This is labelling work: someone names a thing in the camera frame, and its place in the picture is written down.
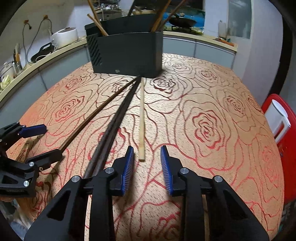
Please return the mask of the person's left hand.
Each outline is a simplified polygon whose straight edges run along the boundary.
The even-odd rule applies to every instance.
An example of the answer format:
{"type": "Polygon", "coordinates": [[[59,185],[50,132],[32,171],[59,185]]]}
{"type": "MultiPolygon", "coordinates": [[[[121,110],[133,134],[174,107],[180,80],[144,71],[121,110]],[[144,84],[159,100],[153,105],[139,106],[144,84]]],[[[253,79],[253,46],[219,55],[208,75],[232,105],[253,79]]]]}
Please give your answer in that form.
{"type": "Polygon", "coordinates": [[[13,197],[4,197],[4,196],[0,197],[0,201],[2,202],[12,202],[13,200],[14,200],[13,197]]]}

